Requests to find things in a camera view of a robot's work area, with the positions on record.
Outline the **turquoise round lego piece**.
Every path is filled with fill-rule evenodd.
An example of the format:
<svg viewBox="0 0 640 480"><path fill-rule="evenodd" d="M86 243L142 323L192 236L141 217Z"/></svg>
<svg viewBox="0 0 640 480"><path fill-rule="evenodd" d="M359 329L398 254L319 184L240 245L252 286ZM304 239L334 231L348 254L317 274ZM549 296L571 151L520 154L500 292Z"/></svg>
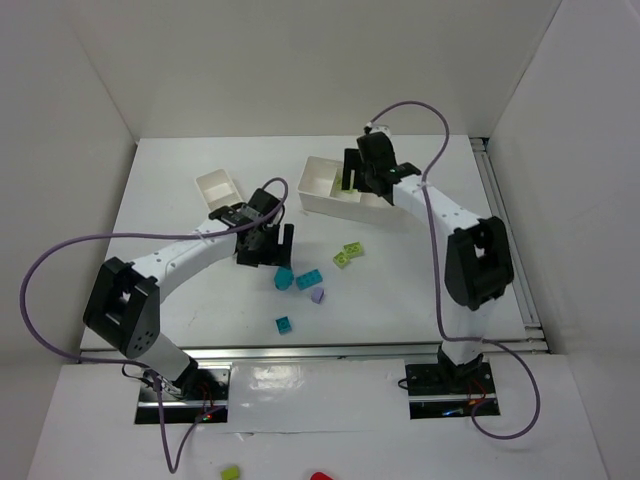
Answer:
<svg viewBox="0 0 640 480"><path fill-rule="evenodd" d="M295 275L290 268L279 267L274 275L274 286L279 291L288 290L293 284Z"/></svg>

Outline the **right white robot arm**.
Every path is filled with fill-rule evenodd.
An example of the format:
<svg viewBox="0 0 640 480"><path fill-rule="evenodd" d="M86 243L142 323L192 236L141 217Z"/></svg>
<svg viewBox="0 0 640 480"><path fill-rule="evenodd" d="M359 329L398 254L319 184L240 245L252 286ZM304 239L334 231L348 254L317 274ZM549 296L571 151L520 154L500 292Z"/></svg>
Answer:
<svg viewBox="0 0 640 480"><path fill-rule="evenodd" d="M504 222L482 218L431 185L411 163L399 164L389 135L368 128L345 150L343 182L372 193L426 225L436 289L439 362L468 370L481 362L482 339L514 280Z"/></svg>

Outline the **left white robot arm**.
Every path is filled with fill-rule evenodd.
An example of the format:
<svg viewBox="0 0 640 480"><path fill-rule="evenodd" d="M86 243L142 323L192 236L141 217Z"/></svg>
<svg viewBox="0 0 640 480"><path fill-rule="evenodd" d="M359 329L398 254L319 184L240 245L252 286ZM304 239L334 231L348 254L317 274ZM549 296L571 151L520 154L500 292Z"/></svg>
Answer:
<svg viewBox="0 0 640 480"><path fill-rule="evenodd" d="M294 227L281 222L283 200L263 188L250 200L212 211L191 233L147 256L117 257L100 267L84 324L126 359L154 371L180 397L212 378L160 330L161 305L181 285L214 263L287 267Z"/></svg>

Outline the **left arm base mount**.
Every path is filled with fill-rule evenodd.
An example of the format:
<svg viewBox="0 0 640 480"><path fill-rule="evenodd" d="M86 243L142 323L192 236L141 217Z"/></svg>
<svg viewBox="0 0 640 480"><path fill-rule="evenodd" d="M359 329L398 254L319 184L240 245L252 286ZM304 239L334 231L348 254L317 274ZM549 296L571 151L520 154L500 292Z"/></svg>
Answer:
<svg viewBox="0 0 640 480"><path fill-rule="evenodd" d="M160 416L157 394L153 388L149 373L126 366L121 374L139 384L134 423L136 425L158 425ZM205 365L199 378L188 393L181 393L164 379L162 402L164 418L167 424L191 424L201 417L203 424L224 424L228 421L229 387L231 367L229 365Z"/></svg>

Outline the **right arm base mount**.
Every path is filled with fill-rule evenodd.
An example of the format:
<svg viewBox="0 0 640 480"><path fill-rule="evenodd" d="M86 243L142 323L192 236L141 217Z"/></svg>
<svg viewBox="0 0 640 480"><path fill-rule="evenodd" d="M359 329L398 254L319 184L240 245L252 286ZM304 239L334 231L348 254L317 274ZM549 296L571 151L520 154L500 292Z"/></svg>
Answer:
<svg viewBox="0 0 640 480"><path fill-rule="evenodd" d="M411 420L500 416L499 400L490 363L484 359L475 371L461 379L446 376L431 356L404 360L404 374L397 386L407 394Z"/></svg>

